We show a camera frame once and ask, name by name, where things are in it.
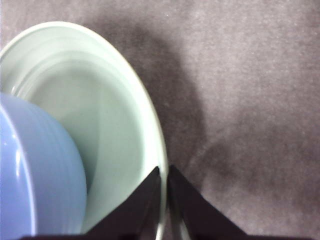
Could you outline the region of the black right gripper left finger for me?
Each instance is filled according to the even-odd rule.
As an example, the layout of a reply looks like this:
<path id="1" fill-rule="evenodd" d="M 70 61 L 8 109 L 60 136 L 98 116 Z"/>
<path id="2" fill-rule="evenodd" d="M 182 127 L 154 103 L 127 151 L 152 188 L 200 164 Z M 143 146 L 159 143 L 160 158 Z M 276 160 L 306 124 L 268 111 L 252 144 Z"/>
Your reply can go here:
<path id="1" fill-rule="evenodd" d="M 154 240 L 161 205 L 161 176 L 155 167 L 132 194 L 87 233 L 24 236 L 23 240 Z"/>

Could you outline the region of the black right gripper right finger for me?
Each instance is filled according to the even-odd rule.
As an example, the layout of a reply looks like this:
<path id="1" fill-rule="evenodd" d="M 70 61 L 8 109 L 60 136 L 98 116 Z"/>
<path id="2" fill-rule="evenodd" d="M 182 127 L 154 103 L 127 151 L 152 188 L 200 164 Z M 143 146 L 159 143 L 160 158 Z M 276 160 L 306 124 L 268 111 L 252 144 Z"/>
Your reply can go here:
<path id="1" fill-rule="evenodd" d="M 168 171 L 173 235 L 180 240 L 308 240 L 308 237 L 247 234 L 211 205 L 174 166 Z"/>

